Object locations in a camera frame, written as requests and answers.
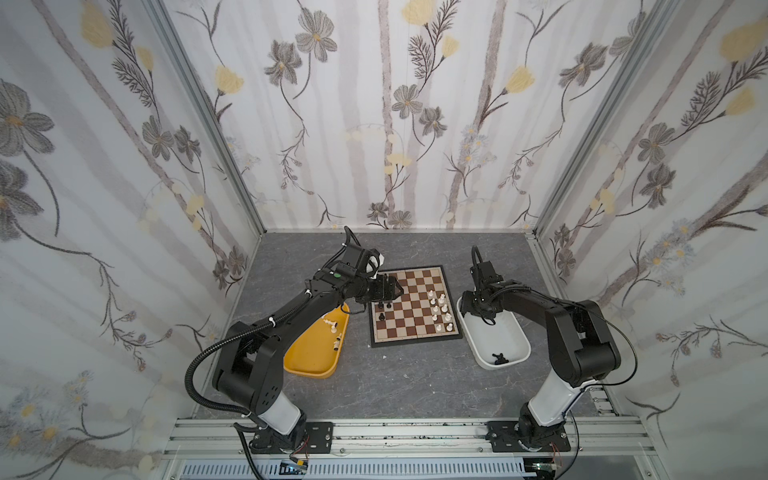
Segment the white plastic tray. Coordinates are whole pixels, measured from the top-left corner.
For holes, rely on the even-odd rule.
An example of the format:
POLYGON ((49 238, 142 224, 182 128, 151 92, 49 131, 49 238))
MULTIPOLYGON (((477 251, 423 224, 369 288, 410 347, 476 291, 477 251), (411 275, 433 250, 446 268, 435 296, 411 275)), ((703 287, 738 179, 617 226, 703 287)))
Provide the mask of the white plastic tray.
POLYGON ((463 329, 477 364, 484 370, 494 371, 508 368, 526 361, 531 354, 530 342, 511 312, 502 311, 496 315, 495 324, 485 324, 471 315, 464 318, 456 302, 458 323, 463 329), (503 354, 507 364, 495 365, 493 354, 503 354))

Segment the brown folding chess board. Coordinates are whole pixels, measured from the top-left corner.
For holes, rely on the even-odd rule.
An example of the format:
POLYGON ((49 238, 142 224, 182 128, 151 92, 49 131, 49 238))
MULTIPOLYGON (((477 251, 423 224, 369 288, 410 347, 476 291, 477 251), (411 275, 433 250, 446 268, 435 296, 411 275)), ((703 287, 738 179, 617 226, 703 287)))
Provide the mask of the brown folding chess board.
POLYGON ((370 346, 388 347, 463 338, 442 265, 384 271, 402 287, 395 300, 369 308, 370 346))

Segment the yellow plastic tray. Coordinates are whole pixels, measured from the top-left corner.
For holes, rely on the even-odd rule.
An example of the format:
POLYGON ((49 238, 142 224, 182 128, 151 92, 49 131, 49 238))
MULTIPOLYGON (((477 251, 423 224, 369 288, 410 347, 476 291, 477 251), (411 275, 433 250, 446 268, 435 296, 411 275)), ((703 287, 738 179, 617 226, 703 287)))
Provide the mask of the yellow plastic tray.
POLYGON ((347 305, 343 304, 318 319, 286 352, 284 371, 313 379, 331 377, 338 367, 349 317, 347 305), (325 320, 338 323, 336 333, 330 331, 325 320), (333 343, 337 337, 341 337, 341 347, 334 351, 333 343))

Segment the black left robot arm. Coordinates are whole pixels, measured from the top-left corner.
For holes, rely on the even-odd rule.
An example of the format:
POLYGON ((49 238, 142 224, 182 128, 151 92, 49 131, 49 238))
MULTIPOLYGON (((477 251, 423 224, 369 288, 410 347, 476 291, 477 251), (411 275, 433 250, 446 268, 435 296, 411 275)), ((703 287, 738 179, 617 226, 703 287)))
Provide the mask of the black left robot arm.
POLYGON ((383 260, 375 249, 347 243, 340 256, 317 270, 283 307, 252 325, 231 327, 212 387, 248 418, 293 436, 305 414, 283 393, 285 354, 306 330, 345 302, 377 303, 400 296, 397 281, 379 272, 383 260))

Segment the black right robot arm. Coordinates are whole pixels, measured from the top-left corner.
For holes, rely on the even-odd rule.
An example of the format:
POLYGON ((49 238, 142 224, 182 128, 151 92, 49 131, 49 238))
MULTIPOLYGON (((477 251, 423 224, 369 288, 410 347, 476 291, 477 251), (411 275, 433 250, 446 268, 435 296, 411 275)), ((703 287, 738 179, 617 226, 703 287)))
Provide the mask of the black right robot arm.
POLYGON ((593 301, 571 302, 505 280, 476 247, 471 258, 474 288, 457 301, 456 314, 481 368, 498 370, 528 360, 532 347, 520 316, 544 329, 550 371, 521 407, 510 438, 527 451, 554 446, 578 398, 621 366, 608 322, 593 301))

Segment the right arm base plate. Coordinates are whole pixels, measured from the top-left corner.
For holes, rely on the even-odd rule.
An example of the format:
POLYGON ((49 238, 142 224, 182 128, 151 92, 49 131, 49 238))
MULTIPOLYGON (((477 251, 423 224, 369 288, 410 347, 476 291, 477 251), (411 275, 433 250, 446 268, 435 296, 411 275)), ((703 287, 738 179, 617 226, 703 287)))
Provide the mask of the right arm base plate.
POLYGON ((494 453, 562 453, 572 450, 564 423, 539 426, 527 420, 489 421, 485 439, 494 453))

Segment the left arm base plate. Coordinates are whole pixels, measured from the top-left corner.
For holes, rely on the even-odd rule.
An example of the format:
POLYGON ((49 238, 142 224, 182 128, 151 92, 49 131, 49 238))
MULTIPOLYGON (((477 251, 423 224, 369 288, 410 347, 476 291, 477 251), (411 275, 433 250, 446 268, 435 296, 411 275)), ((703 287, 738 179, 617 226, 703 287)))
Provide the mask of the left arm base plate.
POLYGON ((291 434, 283 435, 271 427, 247 434, 253 454, 329 454, 334 433, 333 422, 300 422, 291 434))

